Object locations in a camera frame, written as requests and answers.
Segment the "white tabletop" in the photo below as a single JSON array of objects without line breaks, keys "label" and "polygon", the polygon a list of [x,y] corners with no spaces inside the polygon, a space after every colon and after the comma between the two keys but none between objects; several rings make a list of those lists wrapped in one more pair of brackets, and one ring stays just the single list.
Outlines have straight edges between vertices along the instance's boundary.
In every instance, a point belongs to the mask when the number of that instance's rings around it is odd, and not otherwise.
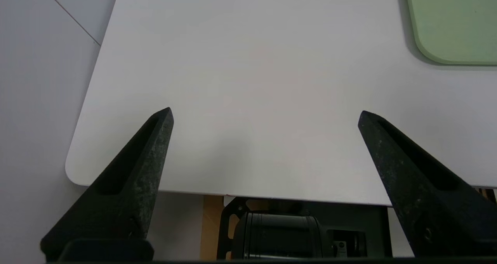
[{"label": "white tabletop", "polygon": [[388,205],[357,129],[368,110],[497,186],[497,68],[420,59],[404,2],[117,0],[68,177],[92,183],[171,107],[160,190]]}]

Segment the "green tray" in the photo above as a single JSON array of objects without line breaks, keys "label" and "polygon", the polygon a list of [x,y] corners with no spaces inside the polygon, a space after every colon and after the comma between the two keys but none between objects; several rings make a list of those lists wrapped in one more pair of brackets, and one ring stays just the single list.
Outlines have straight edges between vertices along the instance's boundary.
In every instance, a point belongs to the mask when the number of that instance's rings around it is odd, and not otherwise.
[{"label": "green tray", "polygon": [[417,47],[444,64],[497,64],[497,0],[408,0]]}]

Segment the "white floor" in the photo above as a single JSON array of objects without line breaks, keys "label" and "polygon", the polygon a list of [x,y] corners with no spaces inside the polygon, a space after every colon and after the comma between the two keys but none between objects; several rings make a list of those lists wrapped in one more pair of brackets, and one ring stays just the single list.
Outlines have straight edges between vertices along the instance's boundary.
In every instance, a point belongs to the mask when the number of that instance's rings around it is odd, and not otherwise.
[{"label": "white floor", "polygon": [[[2,263],[44,262],[41,238],[85,191],[64,162],[113,1],[0,0]],[[201,222],[202,196],[159,193],[155,258],[198,259]]]}]

